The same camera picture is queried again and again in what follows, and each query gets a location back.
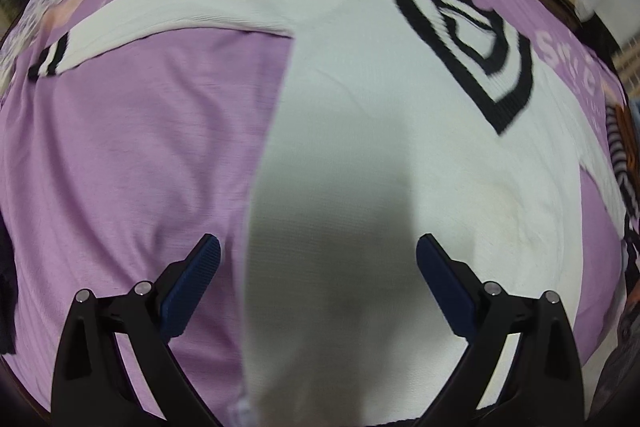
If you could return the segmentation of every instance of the white sweater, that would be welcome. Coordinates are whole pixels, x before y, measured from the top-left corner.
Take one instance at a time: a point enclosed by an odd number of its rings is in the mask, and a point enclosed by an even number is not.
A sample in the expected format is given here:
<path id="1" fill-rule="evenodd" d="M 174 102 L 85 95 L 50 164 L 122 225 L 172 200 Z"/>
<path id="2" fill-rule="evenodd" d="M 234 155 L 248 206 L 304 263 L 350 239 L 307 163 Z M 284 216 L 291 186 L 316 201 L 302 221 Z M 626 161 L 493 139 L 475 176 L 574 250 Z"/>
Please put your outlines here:
<path id="1" fill-rule="evenodd" d="M 580 166 L 620 237 L 622 198 L 577 100 L 495 11 L 471 0 L 113 0 L 44 50 L 31 76 L 202 26 L 295 38 L 248 220 L 243 360 L 264 425 L 424 411 L 465 341 L 415 266 L 423 233 L 510 293 L 555 289 L 574 320 Z"/>

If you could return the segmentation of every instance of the bedspread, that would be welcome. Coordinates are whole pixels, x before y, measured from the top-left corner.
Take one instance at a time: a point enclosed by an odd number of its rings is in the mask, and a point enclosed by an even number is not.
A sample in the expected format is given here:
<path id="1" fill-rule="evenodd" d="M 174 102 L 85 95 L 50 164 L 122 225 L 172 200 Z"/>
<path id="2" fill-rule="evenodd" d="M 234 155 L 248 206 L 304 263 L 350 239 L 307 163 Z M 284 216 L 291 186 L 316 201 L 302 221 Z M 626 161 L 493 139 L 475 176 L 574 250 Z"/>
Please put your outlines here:
<path id="1" fill-rule="evenodd" d="M 238 305 L 244 214 L 289 41 L 184 29 L 97 57 L 65 73 L 64 83 L 29 84 L 26 71 L 37 51 L 108 1 L 62 0 L 45 13 L 33 44 L 15 62 L 0 111 L 0 206 L 20 291 L 17 354 L 6 359 L 48 408 L 74 293 L 82 287 L 98 296 L 126 292 L 183 258 L 204 232 L 215 233 L 226 261 L 171 347 L 212 411 L 226 425 L 240 425 L 248 414 Z M 474 2 L 494 8 L 531 39 L 574 92 L 607 151 L 601 85 L 620 91 L 606 68 L 537 0 Z M 4 67 L 14 67 L 11 57 Z M 621 259 L 593 181 L 583 173 L 581 182 L 584 269 L 574 331 L 586 360 Z M 158 413 L 130 347 L 122 346 L 143 405 Z"/>

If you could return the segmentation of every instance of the purple bed sheet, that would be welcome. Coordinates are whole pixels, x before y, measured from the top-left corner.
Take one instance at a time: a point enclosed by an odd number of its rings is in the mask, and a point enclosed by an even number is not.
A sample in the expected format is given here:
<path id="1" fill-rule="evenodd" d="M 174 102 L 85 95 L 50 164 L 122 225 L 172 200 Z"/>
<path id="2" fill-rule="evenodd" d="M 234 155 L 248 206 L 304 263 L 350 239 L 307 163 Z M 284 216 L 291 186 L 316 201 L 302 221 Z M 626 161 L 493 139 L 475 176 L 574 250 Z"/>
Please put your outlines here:
<path id="1" fill-rule="evenodd" d="M 110 0 L 65 0 L 18 58 L 0 111 L 0 207 L 15 245 L 17 352 L 7 362 L 44 407 L 74 293 L 128 291 L 216 230 L 226 259 L 171 347 L 226 424 L 241 423 L 243 219 L 290 42 L 206 28 L 132 42 L 36 85 L 38 50 Z M 614 77 L 537 0 L 474 0 L 528 36 L 569 85 L 607 151 L 602 84 Z M 584 172 L 584 271 L 575 321 L 582 360 L 597 346 L 621 271 L 620 242 Z M 159 413 L 130 346 L 143 406 Z"/>

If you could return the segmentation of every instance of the pink cloth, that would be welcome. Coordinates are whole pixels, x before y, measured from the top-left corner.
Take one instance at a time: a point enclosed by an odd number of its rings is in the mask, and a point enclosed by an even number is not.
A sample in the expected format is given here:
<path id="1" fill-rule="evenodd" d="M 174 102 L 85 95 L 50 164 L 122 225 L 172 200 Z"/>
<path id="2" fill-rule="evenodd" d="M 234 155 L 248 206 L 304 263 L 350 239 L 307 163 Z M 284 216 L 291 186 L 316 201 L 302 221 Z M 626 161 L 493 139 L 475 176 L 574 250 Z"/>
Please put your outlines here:
<path id="1" fill-rule="evenodd" d="M 171 346 L 212 411 L 236 425 L 243 219 L 290 43 L 183 29 L 132 42 L 61 78 L 26 81 L 38 50 L 108 1 L 70 0 L 60 8 L 60 25 L 45 26 L 19 57 L 0 111 L 0 208 L 20 291 L 17 354 L 6 359 L 49 407 L 56 348 L 75 292 L 124 293 L 155 279 L 210 232 L 225 262 Z M 531 38 L 572 88 L 606 150 L 599 84 L 613 82 L 609 73 L 537 0 L 474 1 Z M 618 280 L 620 244 L 586 175 L 582 187 L 585 261 L 575 331 L 586 359 Z M 123 356 L 133 367 L 129 347 Z M 132 382 L 143 406 L 157 413 L 137 371 Z"/>

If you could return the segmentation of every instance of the purple fabric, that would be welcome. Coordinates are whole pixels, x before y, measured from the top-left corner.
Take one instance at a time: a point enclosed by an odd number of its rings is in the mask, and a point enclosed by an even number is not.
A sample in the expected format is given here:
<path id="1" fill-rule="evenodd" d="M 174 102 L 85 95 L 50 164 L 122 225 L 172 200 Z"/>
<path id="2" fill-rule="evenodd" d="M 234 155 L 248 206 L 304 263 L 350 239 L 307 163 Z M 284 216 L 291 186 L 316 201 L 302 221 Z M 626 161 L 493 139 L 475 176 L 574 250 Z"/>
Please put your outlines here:
<path id="1" fill-rule="evenodd" d="M 17 354 L 7 357 L 49 407 L 66 311 L 82 287 L 105 296 L 154 279 L 204 232 L 225 250 L 186 333 L 172 341 L 212 411 L 235 425 L 242 396 L 239 299 L 243 218 L 289 41 L 184 29 L 151 36 L 67 71 L 26 81 L 44 46 L 110 0 L 83 0 L 43 29 L 17 61 L 0 112 L 0 208 L 14 241 L 20 296 Z M 574 90 L 606 147 L 601 82 L 617 84 L 537 0 L 474 0 L 529 36 Z M 582 176 L 584 275 L 575 325 L 584 359 L 596 346 L 620 273 L 620 244 L 593 181 Z M 129 347 L 124 349 L 132 365 Z M 142 377 L 133 384 L 158 412 Z"/>

